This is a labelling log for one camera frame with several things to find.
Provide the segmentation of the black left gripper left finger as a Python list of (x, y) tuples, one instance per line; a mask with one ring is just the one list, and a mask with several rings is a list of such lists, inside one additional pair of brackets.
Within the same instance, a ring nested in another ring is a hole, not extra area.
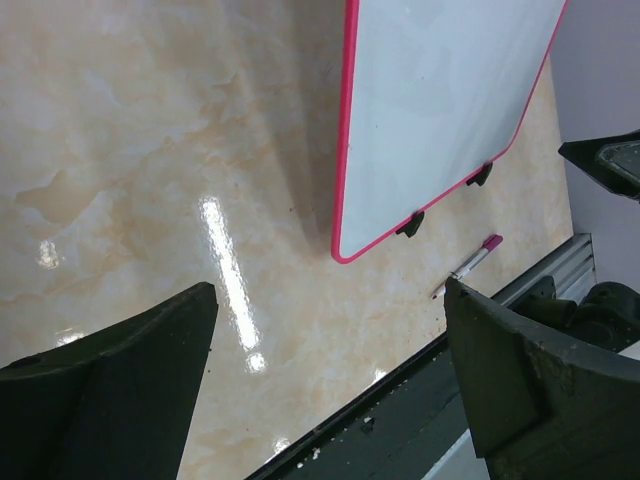
[(216, 317), (200, 282), (2, 368), (2, 478), (176, 478)]

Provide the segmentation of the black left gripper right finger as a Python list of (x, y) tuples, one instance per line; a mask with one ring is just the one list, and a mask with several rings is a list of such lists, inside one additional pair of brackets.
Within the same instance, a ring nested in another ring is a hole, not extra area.
[(510, 309), (446, 283), (447, 336), (476, 455), (494, 479), (639, 475), (639, 296), (616, 282), (581, 302)]

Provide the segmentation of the pink framed whiteboard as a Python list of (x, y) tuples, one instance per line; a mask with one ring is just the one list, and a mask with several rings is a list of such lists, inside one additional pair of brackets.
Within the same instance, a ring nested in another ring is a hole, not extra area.
[(331, 253), (347, 264), (513, 143), (563, 1), (345, 5)]

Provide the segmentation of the pink capped marker pen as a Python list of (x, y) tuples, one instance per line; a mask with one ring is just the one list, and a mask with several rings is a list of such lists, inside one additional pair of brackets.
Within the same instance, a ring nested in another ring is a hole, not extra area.
[(504, 238), (502, 235), (493, 234), (488, 237), (478, 250), (467, 258), (457, 269), (450, 272), (446, 279), (431, 293), (430, 297), (435, 300), (443, 296), (446, 292), (446, 281), (449, 278), (460, 280), (473, 271), (493, 250), (501, 245)]

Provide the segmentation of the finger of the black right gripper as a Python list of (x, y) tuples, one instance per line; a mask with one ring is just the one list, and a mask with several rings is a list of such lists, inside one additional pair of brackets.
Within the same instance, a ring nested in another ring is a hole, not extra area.
[(565, 142), (560, 156), (612, 194), (638, 202), (640, 133)]

